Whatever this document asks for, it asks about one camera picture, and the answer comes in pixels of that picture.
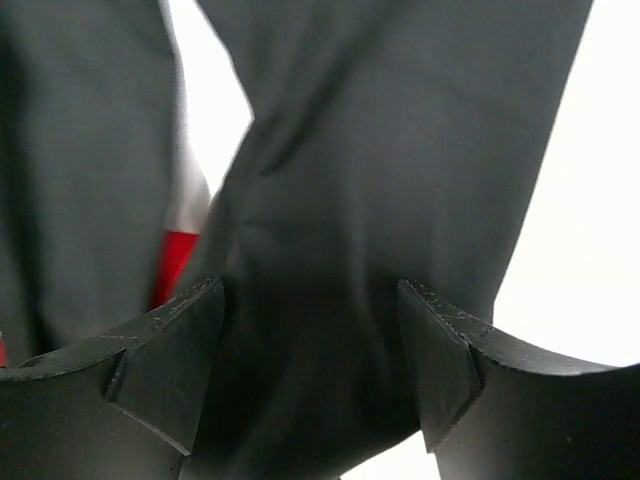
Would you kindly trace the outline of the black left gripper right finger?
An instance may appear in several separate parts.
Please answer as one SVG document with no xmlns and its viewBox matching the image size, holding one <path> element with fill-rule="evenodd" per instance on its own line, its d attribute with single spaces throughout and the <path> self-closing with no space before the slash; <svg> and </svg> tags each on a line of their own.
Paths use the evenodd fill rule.
<svg viewBox="0 0 640 480">
<path fill-rule="evenodd" d="M 558 354 L 401 281 L 427 451 L 444 479 L 635 479 L 639 369 Z"/>
</svg>

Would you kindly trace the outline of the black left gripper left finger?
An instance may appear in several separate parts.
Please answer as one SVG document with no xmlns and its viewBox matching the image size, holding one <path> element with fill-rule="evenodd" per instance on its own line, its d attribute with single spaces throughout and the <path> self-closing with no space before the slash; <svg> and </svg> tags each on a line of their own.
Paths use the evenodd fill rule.
<svg viewBox="0 0 640 480">
<path fill-rule="evenodd" d="M 225 296 L 208 279 L 1 373 L 5 479 L 175 479 L 194 446 Z"/>
</svg>

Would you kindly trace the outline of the black trousers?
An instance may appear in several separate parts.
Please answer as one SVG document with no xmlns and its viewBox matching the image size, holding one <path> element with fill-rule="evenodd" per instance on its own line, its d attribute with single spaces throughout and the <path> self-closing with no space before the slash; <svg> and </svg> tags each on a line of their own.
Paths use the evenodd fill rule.
<svg viewBox="0 0 640 480">
<path fill-rule="evenodd" d="M 179 281 L 229 308 L 190 479 L 332 479 L 417 432 L 395 318 L 490 318 L 587 1 L 205 1 L 253 123 Z M 177 186 L 155 1 L 1 5 L 1 332 L 17 365 L 129 320 Z"/>
</svg>

